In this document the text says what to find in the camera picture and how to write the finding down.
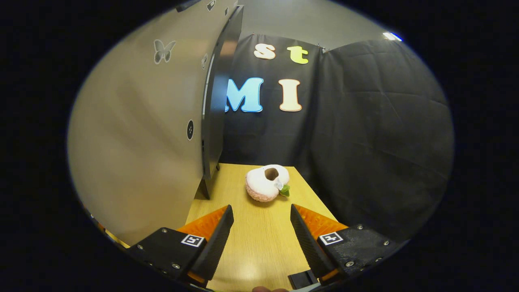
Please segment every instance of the black circle sticker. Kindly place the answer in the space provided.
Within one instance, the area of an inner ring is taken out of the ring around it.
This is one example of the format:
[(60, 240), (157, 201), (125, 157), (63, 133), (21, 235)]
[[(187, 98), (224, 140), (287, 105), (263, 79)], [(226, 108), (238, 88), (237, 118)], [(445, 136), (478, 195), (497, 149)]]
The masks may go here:
[(189, 123), (187, 123), (187, 139), (191, 141), (191, 138), (193, 138), (193, 132), (195, 131), (195, 125), (193, 124), (193, 120), (189, 120)]

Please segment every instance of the blue letter m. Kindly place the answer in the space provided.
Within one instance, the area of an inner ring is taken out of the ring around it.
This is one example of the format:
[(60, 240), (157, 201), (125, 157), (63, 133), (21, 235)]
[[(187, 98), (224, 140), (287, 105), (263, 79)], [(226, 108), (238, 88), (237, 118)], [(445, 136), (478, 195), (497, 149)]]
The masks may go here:
[[(247, 79), (240, 90), (232, 79), (227, 84), (227, 100), (233, 111), (237, 111), (241, 101), (245, 98), (245, 102), (241, 107), (244, 112), (260, 112), (263, 107), (260, 105), (260, 86), (263, 83), (262, 78), (253, 77)], [(229, 106), (225, 105), (225, 112), (229, 110)]]

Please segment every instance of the plush toy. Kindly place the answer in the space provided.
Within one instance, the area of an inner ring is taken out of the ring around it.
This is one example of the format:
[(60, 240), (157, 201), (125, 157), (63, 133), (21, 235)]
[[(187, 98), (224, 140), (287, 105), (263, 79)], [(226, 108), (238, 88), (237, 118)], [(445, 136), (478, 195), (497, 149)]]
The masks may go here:
[(266, 165), (253, 169), (245, 176), (247, 193), (256, 201), (270, 202), (278, 194), (289, 196), (289, 172), (277, 164)]

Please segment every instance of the foam letter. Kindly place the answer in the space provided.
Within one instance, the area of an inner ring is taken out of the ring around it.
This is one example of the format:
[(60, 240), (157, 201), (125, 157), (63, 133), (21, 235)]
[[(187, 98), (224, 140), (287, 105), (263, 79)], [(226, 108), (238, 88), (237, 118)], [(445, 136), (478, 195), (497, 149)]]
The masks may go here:
[[(229, 79), (227, 84), (227, 100), (233, 111), (237, 111), (241, 101), (245, 98), (245, 102), (241, 107), (244, 112), (257, 113), (263, 110), (260, 105), (260, 86), (263, 83), (262, 78), (253, 77), (247, 79), (243, 86), (238, 90), (238, 87), (232, 79)], [(225, 105), (225, 112), (229, 110), (229, 106)]]
[(292, 61), (299, 64), (308, 63), (308, 59), (303, 59), (303, 54), (307, 55), (308, 51), (303, 50), (302, 47), (288, 47), (286, 49), (290, 51), (290, 59), (292, 59)]
[(283, 87), (283, 103), (279, 109), (286, 112), (298, 112), (303, 109), (297, 101), (297, 86), (301, 82), (294, 79), (281, 79), (278, 82)]
[(272, 60), (276, 57), (276, 54), (273, 52), (276, 48), (272, 45), (257, 44), (254, 48), (256, 49), (254, 55), (260, 59)]

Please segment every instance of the finger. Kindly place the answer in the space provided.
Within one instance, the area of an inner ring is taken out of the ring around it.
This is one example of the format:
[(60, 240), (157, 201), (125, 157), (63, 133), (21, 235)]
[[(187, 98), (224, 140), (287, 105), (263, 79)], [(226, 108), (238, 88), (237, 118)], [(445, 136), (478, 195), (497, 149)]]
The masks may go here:
[(268, 289), (266, 287), (258, 286), (258, 287), (252, 288), (252, 292), (271, 292), (271, 291), (270, 291), (270, 289)]

